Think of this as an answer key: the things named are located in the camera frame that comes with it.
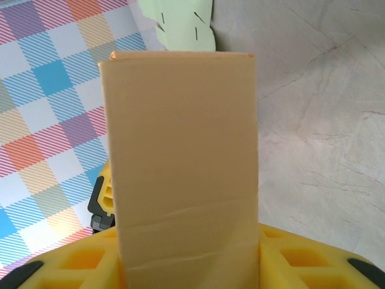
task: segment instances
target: yellow plastic base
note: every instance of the yellow plastic base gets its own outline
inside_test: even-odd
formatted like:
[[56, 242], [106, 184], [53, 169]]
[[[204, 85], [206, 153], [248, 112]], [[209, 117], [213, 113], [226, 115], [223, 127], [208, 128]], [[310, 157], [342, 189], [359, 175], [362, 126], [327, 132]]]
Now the yellow plastic base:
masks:
[[[366, 259], [260, 224], [260, 289], [378, 288], [347, 259]], [[37, 270], [20, 289], [124, 288], [116, 228], [37, 256]]]

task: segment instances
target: plaid fabric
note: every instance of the plaid fabric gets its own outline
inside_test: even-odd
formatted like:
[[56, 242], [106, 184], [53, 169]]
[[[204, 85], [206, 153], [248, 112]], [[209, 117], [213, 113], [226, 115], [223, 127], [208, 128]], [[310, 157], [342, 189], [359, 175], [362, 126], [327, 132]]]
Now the plaid fabric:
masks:
[[159, 47], [132, 11], [130, 0], [0, 10], [0, 278], [90, 234], [88, 199], [107, 160], [97, 62], [146, 49], [140, 30]]

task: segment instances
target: beige foam block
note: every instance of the beige foam block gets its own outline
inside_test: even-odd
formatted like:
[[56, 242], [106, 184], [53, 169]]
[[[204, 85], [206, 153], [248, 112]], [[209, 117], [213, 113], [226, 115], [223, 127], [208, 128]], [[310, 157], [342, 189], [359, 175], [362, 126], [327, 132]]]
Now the beige foam block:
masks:
[[99, 66], [128, 287], [256, 288], [254, 57], [114, 57]]

